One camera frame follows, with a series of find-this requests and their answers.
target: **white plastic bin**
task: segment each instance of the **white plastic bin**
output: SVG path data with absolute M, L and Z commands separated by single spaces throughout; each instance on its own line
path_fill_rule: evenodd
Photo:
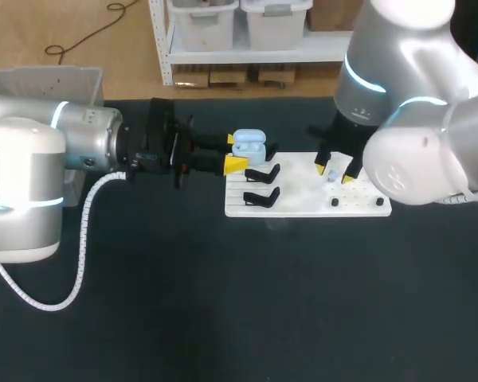
M 0 96 L 56 99 L 103 106 L 103 69 L 40 66 L 0 70 Z M 65 207 L 78 205 L 84 180 L 84 171 L 65 171 Z
M 233 45 L 233 13 L 239 0 L 225 6 L 177 7 L 168 0 L 175 16 L 182 43 L 187 51 L 216 52 L 230 50 Z
M 313 0 L 241 0 L 248 14 L 252 50 L 290 50 L 303 38 L 304 19 Z

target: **black table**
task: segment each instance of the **black table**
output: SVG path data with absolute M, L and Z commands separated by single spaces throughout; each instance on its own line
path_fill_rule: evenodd
M 147 101 L 110 102 L 134 127 Z M 261 128 L 314 150 L 329 99 L 180 101 L 200 131 Z M 88 177 L 85 189 L 97 179 Z M 0 278 L 3 381 L 478 382 L 478 205 L 394 205 L 389 218 L 224 214 L 225 181 L 139 175 L 97 197 L 84 285 L 47 314 Z M 61 249 L 8 266 L 43 302 L 72 287 L 80 209 Z

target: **white board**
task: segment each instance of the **white board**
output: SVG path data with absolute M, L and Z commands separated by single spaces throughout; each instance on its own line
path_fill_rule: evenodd
M 280 164 L 281 171 L 271 185 L 247 181 L 244 171 L 226 177 L 225 214 L 229 217 L 363 217 L 389 216 L 390 200 L 380 193 L 362 170 L 356 181 L 341 184 L 342 174 L 351 157 L 333 153 L 326 172 L 321 177 L 315 167 L 316 153 L 278 153 L 274 159 L 252 169 L 269 173 Z M 338 172 L 339 179 L 328 181 L 331 170 Z M 280 197 L 270 208 L 245 205 L 244 192 L 257 193 L 268 197 L 272 190 L 280 187 Z M 379 197 L 384 205 L 377 206 Z M 331 201 L 339 199 L 333 207 Z

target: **cable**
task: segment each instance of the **cable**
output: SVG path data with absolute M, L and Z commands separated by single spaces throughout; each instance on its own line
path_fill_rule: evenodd
M 61 45 L 50 45 L 50 46 L 47 46 L 46 49 L 45 49 L 45 53 L 48 55 L 48 56 L 60 56 L 60 58 L 58 59 L 58 64 L 61 65 L 62 64 L 62 61 L 64 60 L 64 56 L 67 52 L 70 52 L 72 51 L 73 49 L 75 49 L 78 45 L 86 42 L 90 37 L 94 37 L 95 35 L 97 35 L 99 32 L 103 32 L 105 29 L 108 29 L 109 27 L 111 27 L 112 25 L 116 24 L 117 22 L 119 22 L 120 20 L 122 20 L 122 18 L 126 15 L 126 12 L 127 12 L 127 8 L 129 8 L 130 6 L 133 6 L 134 4 L 136 4 L 137 2 L 139 2 L 139 0 L 133 0 L 132 2 L 130 2 L 129 4 L 127 4 L 126 6 L 120 2 L 113 2 L 112 4 L 108 4 L 106 6 L 106 10 L 109 10 L 111 12 L 116 12 L 118 10 L 122 11 L 122 13 L 120 14 L 120 16 L 110 22 L 109 24 L 105 25 L 104 27 L 98 29 L 97 31 L 95 32 L 92 32 L 90 33 L 87 37 L 84 37 L 82 38 L 81 40 L 79 40 L 75 45 L 73 45 L 72 47 L 70 48 L 67 48 L 67 49 L 64 49 L 63 46 Z
M 88 216 L 90 214 L 90 208 L 92 206 L 92 201 L 97 191 L 109 181 L 114 180 L 126 180 L 126 173 L 109 173 L 104 175 L 97 183 L 88 191 L 87 198 L 85 199 L 85 204 L 83 207 L 83 212 L 81 213 L 81 226 L 80 226 L 80 254 L 78 256 L 78 271 L 76 273 L 76 281 L 72 287 L 71 293 L 69 296 L 61 303 L 56 305 L 46 305 L 40 303 L 33 298 L 31 298 L 27 293 L 20 288 L 14 280 L 10 277 L 9 273 L 4 269 L 3 265 L 0 264 L 0 275 L 4 278 L 6 283 L 21 297 L 25 302 L 37 308 L 39 310 L 44 310 L 46 312 L 56 312 L 58 310 L 63 310 L 67 308 L 74 299 L 77 297 L 78 292 L 81 288 L 81 283 L 83 282 L 83 273 L 85 269 L 85 252 L 87 251 L 87 228 L 88 228 Z
M 478 193 L 474 193 L 473 198 L 462 193 L 453 197 L 446 197 L 440 201 L 437 201 L 437 203 L 440 205 L 463 205 L 465 203 L 472 203 L 475 201 L 478 201 Z

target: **black cable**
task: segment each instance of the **black cable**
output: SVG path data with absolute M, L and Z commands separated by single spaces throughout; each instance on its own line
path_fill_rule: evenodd
M 93 37 L 93 36 L 97 35 L 99 32 L 103 32 L 105 29 L 111 27 L 112 25 L 114 25 L 117 22 L 119 22 L 120 20 L 122 20 L 122 18 L 126 15 L 127 8 L 129 8 L 130 6 L 133 6 L 137 2 L 139 2 L 139 0 L 133 0 L 132 2 L 127 4 L 126 6 L 122 3 L 120 3 L 120 2 L 113 2 L 112 4 L 108 4 L 106 6 L 107 10 L 109 10 L 111 12 L 116 12 L 116 11 L 120 10 L 122 12 L 116 20 L 114 20 L 114 21 L 110 22 L 109 24 L 105 25 L 103 28 L 100 28 L 97 31 L 90 33 L 87 37 L 84 37 L 81 40 L 79 40 L 71 48 L 64 49 L 64 47 L 61 46 L 61 45 L 50 45 L 50 46 L 46 47 L 45 53 L 49 56 L 60 56 L 60 58 L 58 60 L 58 64 L 61 65 L 62 61 L 64 60 L 64 56 L 67 52 L 70 52 L 71 50 L 75 49 L 78 45 L 86 42 L 90 37 Z

